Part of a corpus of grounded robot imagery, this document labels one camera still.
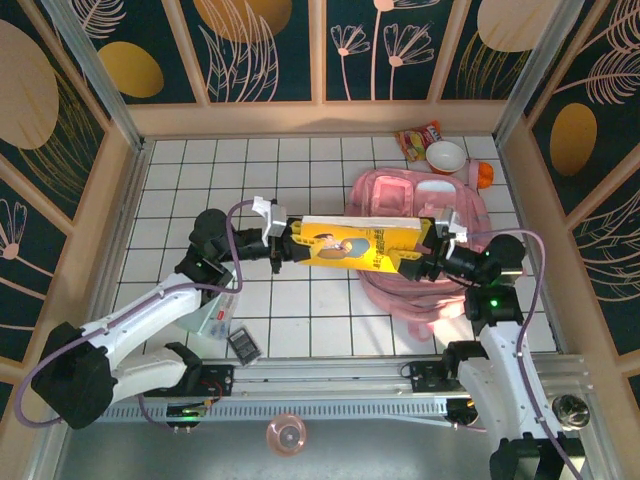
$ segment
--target snack bag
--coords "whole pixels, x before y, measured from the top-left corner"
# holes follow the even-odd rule
[[[440,124],[437,121],[411,130],[396,132],[394,135],[402,153],[410,162],[426,161],[427,147],[442,140]]]

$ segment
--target purple cable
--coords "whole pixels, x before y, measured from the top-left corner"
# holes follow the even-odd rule
[[[125,320],[131,318],[133,315],[135,315],[138,312],[144,310],[148,306],[150,306],[153,303],[155,303],[157,300],[164,298],[165,295],[169,295],[171,293],[175,293],[175,292],[182,291],[182,290],[190,290],[190,289],[193,289],[193,288],[197,288],[197,289],[200,289],[200,290],[210,290],[210,291],[218,292],[218,293],[240,293],[240,291],[242,290],[242,287],[244,286],[244,280],[242,279],[242,271],[240,269],[240,259],[238,258],[238,249],[236,247],[236,242],[235,242],[235,239],[233,237],[233,225],[231,223],[231,215],[236,210],[238,210],[239,208],[242,208],[245,205],[251,205],[251,204],[253,204],[253,200],[244,200],[242,202],[236,203],[233,207],[231,207],[229,209],[229,213],[227,214],[227,219],[226,219],[226,224],[225,224],[226,230],[227,230],[227,238],[228,238],[228,241],[229,241],[229,249],[231,250],[231,258],[233,259],[233,266],[235,267],[236,274],[238,276],[238,286],[236,288],[217,287],[215,285],[207,285],[207,284],[204,284],[204,283],[181,283],[179,285],[174,285],[172,287],[169,287],[169,288],[165,289],[162,292],[159,292],[159,293],[155,294],[152,297],[149,297],[148,299],[146,299],[145,301],[143,301],[139,305],[136,305],[135,307],[133,307],[131,310],[128,310],[127,312],[123,313],[120,317],[111,320],[109,323],[107,323],[107,328],[106,329],[105,328],[99,328],[99,329],[87,334],[86,336],[80,337],[80,338],[74,340],[73,342],[68,343],[64,347],[61,347],[58,350],[56,350],[55,352],[50,353],[40,363],[38,363],[38,365],[36,365],[33,370],[31,370],[27,374],[27,376],[24,378],[24,380],[22,381],[22,383],[18,387],[18,391],[16,393],[16,399],[15,399],[15,401],[13,403],[13,412],[15,413],[16,418],[18,419],[18,421],[22,425],[24,425],[26,427],[30,427],[30,428],[45,428],[45,427],[50,427],[51,425],[62,423],[62,418],[60,418],[60,417],[56,417],[56,418],[53,418],[51,420],[47,420],[45,422],[34,422],[32,420],[29,420],[25,416],[24,412],[22,411],[22,399],[24,397],[25,392],[27,391],[27,387],[31,384],[31,381],[33,380],[33,378],[38,373],[40,373],[40,371],[42,371],[43,368],[45,368],[47,365],[49,365],[51,362],[53,362],[56,358],[60,357],[61,355],[64,355],[69,350],[77,347],[78,345],[80,345],[80,344],[82,344],[84,342],[88,342],[89,340],[91,340],[92,338],[97,337],[98,335],[101,335],[103,333],[107,333],[113,327],[115,327],[115,326],[119,325],[120,323],[124,322]],[[143,412],[143,415],[145,415],[145,413],[147,413],[144,408],[142,408],[142,412]]]
[[[540,405],[538,405],[538,402],[536,400],[533,387],[531,386],[531,381],[529,380],[529,375],[527,375],[527,370],[524,365],[524,357],[522,355],[522,345],[524,344],[524,335],[527,331],[527,328],[529,327],[529,324],[531,323],[531,319],[533,318],[533,313],[535,311],[536,303],[538,303],[538,298],[540,297],[540,289],[542,288],[542,278],[544,277],[544,270],[547,262],[544,242],[542,241],[542,238],[540,237],[540,235],[538,235],[537,233],[532,232],[531,230],[525,230],[522,228],[507,228],[504,230],[492,230],[489,232],[470,233],[468,234],[468,236],[479,237],[482,235],[498,235],[501,233],[508,233],[508,234],[524,233],[525,235],[529,235],[530,237],[533,237],[536,240],[536,242],[538,242],[538,246],[540,247],[540,270],[536,275],[536,288],[533,291],[533,301],[531,302],[529,313],[527,314],[527,318],[522,324],[522,328],[520,329],[520,333],[518,335],[518,341],[516,342],[516,356],[517,356],[516,358],[518,360],[518,368],[520,370],[520,375],[522,375],[524,388],[527,391],[527,396],[529,397],[529,401],[533,406],[533,410],[536,414],[536,417],[540,422],[540,426],[542,427],[542,429],[544,430],[544,433],[547,435],[547,437],[553,444],[554,448],[558,452],[558,455],[560,455],[560,458],[562,458],[562,461],[569,468],[569,470],[571,470],[571,473],[573,474],[573,476],[577,480],[582,480],[582,475],[580,475],[580,472],[578,472],[578,469],[575,467],[575,465],[567,455],[567,452],[565,452],[564,449],[562,448],[562,445],[558,443],[558,440],[556,439],[555,435],[549,428],[549,425],[547,425],[547,421],[545,420],[544,414],[542,413],[542,409],[540,408]]]

